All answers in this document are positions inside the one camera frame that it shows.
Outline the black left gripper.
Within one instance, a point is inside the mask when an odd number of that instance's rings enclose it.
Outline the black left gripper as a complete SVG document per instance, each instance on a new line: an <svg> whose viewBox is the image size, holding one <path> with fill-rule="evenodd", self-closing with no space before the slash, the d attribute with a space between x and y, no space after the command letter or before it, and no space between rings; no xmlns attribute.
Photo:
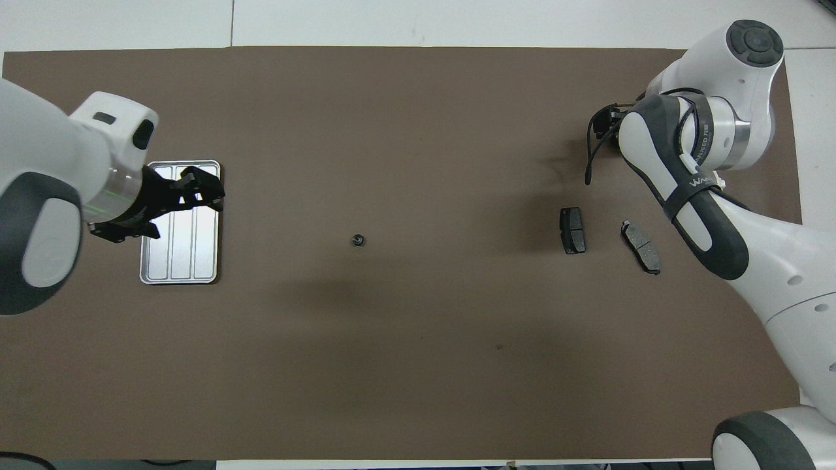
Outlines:
<svg viewBox="0 0 836 470"><path fill-rule="evenodd" d="M137 199L129 208L108 222L89 223L88 229L95 237L110 243L139 237L158 239L159 229L153 223L156 218L196 206L223 211L225 197L226 191L217 185L217 176L197 166L187 166L178 180L166 179L145 166Z"/></svg>

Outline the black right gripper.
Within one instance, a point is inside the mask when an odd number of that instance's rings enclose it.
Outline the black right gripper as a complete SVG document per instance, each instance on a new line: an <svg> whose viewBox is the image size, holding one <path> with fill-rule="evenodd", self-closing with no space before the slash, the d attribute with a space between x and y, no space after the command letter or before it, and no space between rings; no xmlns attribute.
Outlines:
<svg viewBox="0 0 836 470"><path fill-rule="evenodd" d="M618 140L618 130L613 131L609 137L604 137L613 127L618 127L621 119L631 108L630 104L608 104L596 111L589 120L589 149L604 143L615 145Z"/></svg>

